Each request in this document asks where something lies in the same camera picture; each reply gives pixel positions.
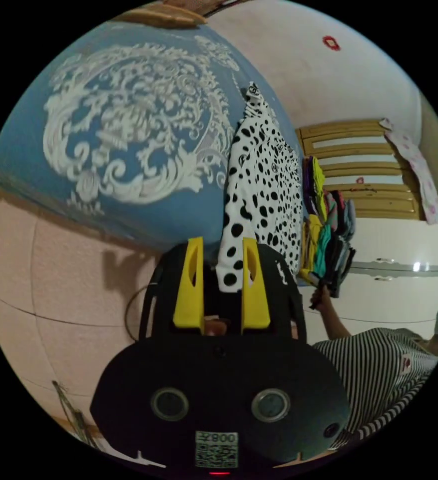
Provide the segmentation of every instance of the person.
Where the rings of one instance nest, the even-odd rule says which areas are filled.
[[[351,415],[330,448],[308,462],[361,442],[382,429],[416,396],[438,361],[437,327],[430,340],[405,328],[372,328],[351,335],[337,315],[326,286],[315,290],[311,303],[316,304],[328,337],[313,347],[337,369]],[[206,321],[206,335],[224,335],[226,330],[220,318]],[[298,463],[302,463],[300,455],[280,467]]]

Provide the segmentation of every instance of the stack of clothes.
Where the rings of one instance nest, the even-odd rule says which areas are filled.
[[[327,285],[332,297],[350,270],[355,250],[353,200],[344,201],[338,190],[324,189],[325,176],[315,157],[303,161],[304,205],[309,218],[302,227],[302,257],[299,276],[307,283]]]

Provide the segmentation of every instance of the dalmatian print fabric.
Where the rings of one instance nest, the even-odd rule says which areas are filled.
[[[224,229],[216,267],[219,289],[225,293],[242,289],[243,238],[255,238],[280,252],[293,275],[300,268],[299,158],[286,144],[253,82],[246,100],[245,117],[230,152]]]

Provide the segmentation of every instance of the yellow clip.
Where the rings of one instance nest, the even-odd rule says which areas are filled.
[[[191,238],[187,243],[173,321],[178,329],[200,329],[202,335],[204,334],[203,266],[202,237]]]
[[[257,242],[252,238],[244,238],[242,249],[244,276],[242,280],[241,332],[245,329],[266,329],[270,325],[269,306]],[[249,285],[249,272],[252,277],[251,285]]]

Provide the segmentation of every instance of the yellow shirt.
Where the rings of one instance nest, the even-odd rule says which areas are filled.
[[[314,157],[312,159],[314,163],[314,183],[317,190],[316,201],[317,201],[317,208],[319,209],[319,214],[324,220],[327,220],[327,209],[325,208],[325,199],[324,199],[324,182],[325,182],[325,175],[320,168],[319,161]]]
[[[299,276],[309,282],[309,273],[314,271],[314,259],[319,244],[322,222],[317,215],[304,219],[302,226],[302,254]]]

